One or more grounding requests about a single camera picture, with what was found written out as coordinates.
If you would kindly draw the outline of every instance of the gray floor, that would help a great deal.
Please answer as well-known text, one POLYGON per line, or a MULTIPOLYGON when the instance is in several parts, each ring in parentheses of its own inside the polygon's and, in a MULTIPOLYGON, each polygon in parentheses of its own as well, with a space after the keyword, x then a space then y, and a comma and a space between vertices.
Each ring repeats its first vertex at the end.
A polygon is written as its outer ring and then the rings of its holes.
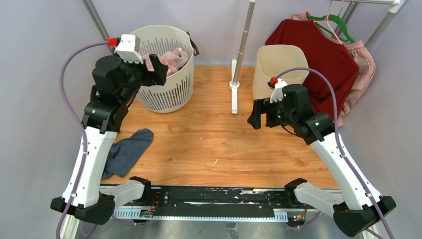
MULTIPOLYGON (((316 212, 308 212, 308 220, 315 215, 316 212)), ((76 239, 85 239, 91 228, 92 225, 81 225, 76 239)), ((286 228, 285 223, 195 221, 150 221, 144 226, 134 227, 110 220, 97 227, 92 239, 349 239, 329 216, 320 216, 299 231, 286 228)))

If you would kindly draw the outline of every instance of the pink cloth in basket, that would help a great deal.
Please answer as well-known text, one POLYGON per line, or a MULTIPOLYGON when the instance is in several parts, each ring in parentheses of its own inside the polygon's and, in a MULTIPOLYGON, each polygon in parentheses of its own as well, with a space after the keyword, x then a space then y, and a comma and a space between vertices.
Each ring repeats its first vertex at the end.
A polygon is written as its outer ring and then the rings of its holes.
MULTIPOLYGON (((154 71, 154 67, 152 66, 151 60, 149 59, 148 55, 143 55, 143 59, 145 59, 146 67, 148 71, 154 71)), ((162 56, 158 56, 161 64, 167 65, 169 69, 167 70, 167 77, 175 74, 188 62, 188 54, 183 51, 180 47, 174 49, 174 51, 168 51, 164 53, 162 56)))

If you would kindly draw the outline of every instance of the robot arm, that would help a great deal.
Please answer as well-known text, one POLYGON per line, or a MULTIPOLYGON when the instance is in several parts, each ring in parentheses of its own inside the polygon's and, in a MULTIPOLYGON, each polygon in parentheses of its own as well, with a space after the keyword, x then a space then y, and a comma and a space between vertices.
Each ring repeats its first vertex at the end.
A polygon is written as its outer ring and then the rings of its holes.
POLYGON ((103 191, 100 191, 100 180, 108 152, 139 88, 164 85, 168 70, 157 55, 150 54, 154 72, 148 71, 138 53, 139 38, 135 35, 122 35, 117 41, 115 55, 99 59, 92 73, 95 85, 82 119, 88 138, 88 153, 77 191, 71 195, 84 154, 82 145, 65 192, 50 205, 51 209, 63 212, 73 196, 67 213, 99 225, 109 220, 115 208, 134 200, 143 204, 149 199, 151 182, 148 180, 131 177, 125 184, 103 191))
POLYGON ((285 186, 292 205, 308 204, 333 217, 337 226, 348 236, 372 226, 380 220, 369 195, 365 193, 357 176, 343 157, 347 156, 358 174, 369 187, 382 213, 387 215, 396 204, 390 196, 381 196, 353 158, 343 147, 345 155, 338 149, 334 123, 325 113, 314 113, 308 90, 300 84, 287 85, 282 79, 273 78, 269 86, 274 89, 270 98, 255 100, 252 115, 248 119, 254 129, 261 127, 260 115, 266 114, 267 127, 291 126, 294 135, 302 138, 321 157, 330 170, 342 195, 335 195, 313 186, 299 178, 285 186))

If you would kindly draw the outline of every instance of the pink garment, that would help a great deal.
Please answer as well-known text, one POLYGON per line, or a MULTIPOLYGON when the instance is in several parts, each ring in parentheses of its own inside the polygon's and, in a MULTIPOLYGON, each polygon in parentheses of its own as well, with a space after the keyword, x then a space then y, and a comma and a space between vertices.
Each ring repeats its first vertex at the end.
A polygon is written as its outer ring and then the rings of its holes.
MULTIPOLYGON (((308 14, 308 12, 295 13, 290 17, 290 19, 308 21, 308 14)), ((319 28, 319 30, 329 40, 338 43, 337 40, 329 37, 322 29, 319 28)), ((352 108, 356 104, 362 94, 366 91, 366 88, 368 88, 369 83, 371 83, 371 80, 374 77, 376 68, 374 59, 372 58, 369 51, 365 48, 362 41, 358 41, 355 43, 343 42, 343 44, 355 60, 356 64, 359 66, 359 74, 356 78, 355 83, 352 86, 352 90, 350 91, 346 102, 343 105, 343 109, 341 110, 340 116, 338 117, 339 126, 344 125, 342 116, 350 112, 350 108, 352 108)))
MULTIPOLYGON (((143 55, 142 58, 145 59, 148 71, 154 71, 149 55, 143 55)), ((169 67, 167 70, 167 77, 169 77, 178 72, 188 62, 188 54, 178 47, 174 51, 168 51, 164 55, 158 56, 158 59, 161 64, 169 67)))

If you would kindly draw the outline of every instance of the basket handle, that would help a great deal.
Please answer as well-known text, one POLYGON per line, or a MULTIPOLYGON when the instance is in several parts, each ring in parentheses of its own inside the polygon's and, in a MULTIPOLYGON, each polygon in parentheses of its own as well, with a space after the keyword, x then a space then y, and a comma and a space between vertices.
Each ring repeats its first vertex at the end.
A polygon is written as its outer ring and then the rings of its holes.
POLYGON ((191 38, 191 35, 189 34, 189 32, 187 31, 186 33, 188 34, 189 39, 191 41, 191 45, 192 45, 192 47, 194 49, 194 56, 198 56, 199 55, 199 50, 198 50, 197 45, 194 43, 194 41, 192 41, 192 38, 191 38))

